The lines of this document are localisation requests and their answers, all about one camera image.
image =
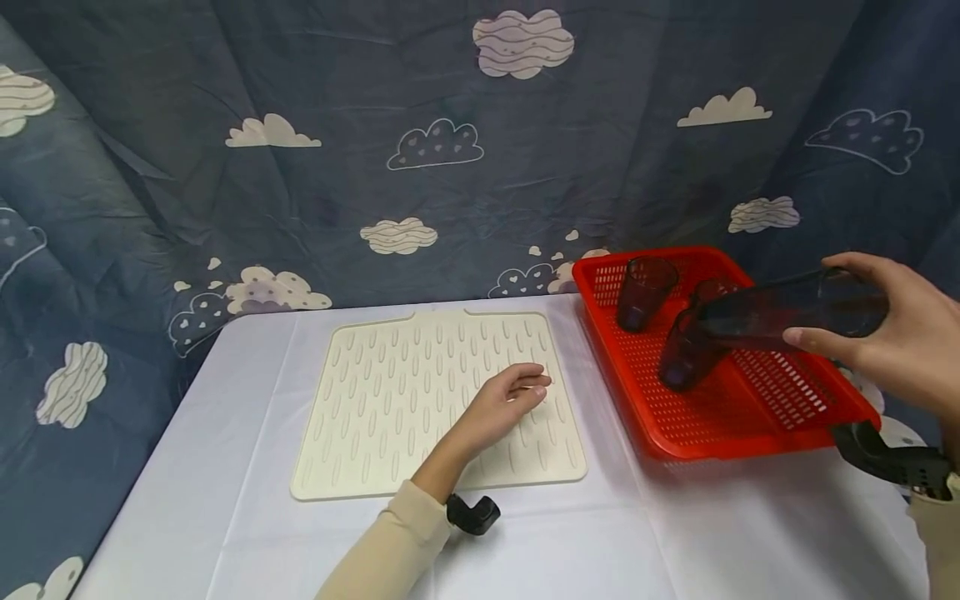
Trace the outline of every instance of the finger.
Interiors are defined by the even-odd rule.
[[[551,383],[553,383],[553,379],[551,379],[549,375],[538,375],[536,377],[521,377],[510,386],[510,389],[515,390],[517,388],[532,388],[535,385],[541,385],[545,388]]]
[[[825,267],[840,267],[876,284],[891,296],[896,290],[909,287],[916,279],[923,279],[899,262],[863,252],[843,252],[824,258]]]
[[[519,418],[537,408],[544,398],[546,398],[546,388],[538,385],[529,390],[520,391],[510,406],[517,411],[517,418]]]
[[[521,377],[536,377],[543,373],[543,365],[537,363],[517,363],[491,377],[490,381],[497,386],[509,390],[515,381]]]
[[[783,332],[783,341],[812,354],[833,358],[849,367],[856,368],[856,355],[863,346],[863,340],[845,338],[832,331],[808,327],[790,327]]]

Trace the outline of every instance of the human hand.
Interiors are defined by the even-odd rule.
[[[877,386],[937,415],[945,430],[960,424],[960,305],[909,267],[888,258],[845,252],[824,258],[882,289],[890,300],[883,324],[865,338],[794,327],[783,341],[839,360]]]
[[[536,408],[551,383],[542,365],[507,367],[483,384],[445,437],[472,460],[506,437],[524,415]]]
[[[487,380],[410,480],[444,504],[467,464],[502,440],[546,397],[543,366],[511,365]]]

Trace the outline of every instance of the white drying mat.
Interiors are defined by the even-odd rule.
[[[587,462],[546,318],[456,310],[333,333],[290,492],[297,500],[395,492],[480,386],[521,362],[544,365],[553,385],[459,487],[583,478]]]

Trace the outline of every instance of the dark plastic cup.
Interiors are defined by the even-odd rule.
[[[693,288],[690,294],[690,308],[699,308],[702,304],[726,296],[740,289],[740,285],[729,279],[704,279]]]
[[[696,312],[688,308],[677,315],[660,355],[660,383],[674,392],[700,383],[730,352],[707,337],[697,325]]]
[[[642,331],[679,278],[677,269],[662,258],[639,256],[628,262],[616,303],[616,324],[624,331]]]
[[[880,327],[890,310],[886,294],[843,269],[831,268],[745,288],[706,302],[700,327],[729,348],[795,351],[783,341],[788,327],[820,327],[862,338]]]

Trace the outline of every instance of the black wrist strap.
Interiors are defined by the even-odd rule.
[[[446,520],[472,536],[484,535],[499,518],[500,507],[489,496],[480,498],[473,508],[455,493],[446,500]]]
[[[931,497],[950,500],[947,478],[950,460],[937,448],[891,448],[868,420],[836,425],[830,429],[844,460],[886,481],[919,488]]]

